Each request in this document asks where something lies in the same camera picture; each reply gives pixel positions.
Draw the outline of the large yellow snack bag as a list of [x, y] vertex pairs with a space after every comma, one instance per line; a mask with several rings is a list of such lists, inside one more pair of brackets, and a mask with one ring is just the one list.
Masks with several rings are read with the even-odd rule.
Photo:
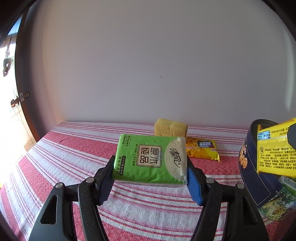
[[257, 173], [295, 178], [295, 149], [287, 142], [287, 132], [295, 123], [292, 118], [283, 123], [257, 126]]

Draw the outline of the green tissue pack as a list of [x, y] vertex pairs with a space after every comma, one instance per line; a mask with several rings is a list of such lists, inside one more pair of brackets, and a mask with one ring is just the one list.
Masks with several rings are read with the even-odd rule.
[[186, 185], [185, 138], [122, 133], [117, 145], [112, 178], [118, 182], [140, 185]]

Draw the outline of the yellow snack packet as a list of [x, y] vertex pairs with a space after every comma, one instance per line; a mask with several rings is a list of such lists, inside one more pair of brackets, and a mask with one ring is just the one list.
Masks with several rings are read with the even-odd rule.
[[220, 161], [217, 145], [214, 140], [186, 137], [186, 152], [190, 158]]

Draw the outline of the yellow sponge block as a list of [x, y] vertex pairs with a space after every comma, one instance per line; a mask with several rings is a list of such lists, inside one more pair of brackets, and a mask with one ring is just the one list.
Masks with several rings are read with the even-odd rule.
[[154, 124], [154, 135], [163, 137], [186, 137], [188, 125], [179, 121], [160, 118]]

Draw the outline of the round metal tin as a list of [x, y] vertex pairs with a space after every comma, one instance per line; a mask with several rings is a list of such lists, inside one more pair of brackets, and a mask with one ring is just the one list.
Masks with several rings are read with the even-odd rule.
[[284, 188], [280, 176], [263, 172], [273, 164], [271, 151], [260, 145], [271, 136], [270, 127], [276, 122], [254, 120], [239, 150], [238, 165], [241, 179], [259, 212], [273, 221], [282, 221], [295, 211], [295, 197]]

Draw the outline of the wooden door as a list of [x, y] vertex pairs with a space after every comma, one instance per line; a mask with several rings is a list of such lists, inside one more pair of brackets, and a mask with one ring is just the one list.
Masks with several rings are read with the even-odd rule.
[[39, 138], [29, 116], [28, 99], [11, 107], [11, 100], [25, 92], [20, 50], [27, 14], [25, 11], [17, 19], [1, 43], [1, 151], [12, 160], [24, 156]]

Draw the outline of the brass door knob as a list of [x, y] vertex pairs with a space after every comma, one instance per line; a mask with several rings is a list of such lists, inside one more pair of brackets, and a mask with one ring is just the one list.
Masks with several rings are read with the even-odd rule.
[[14, 108], [17, 104], [20, 104], [21, 102], [25, 101], [25, 99], [28, 99], [29, 97], [30, 97], [29, 91], [21, 92], [19, 96], [11, 100], [11, 107]]

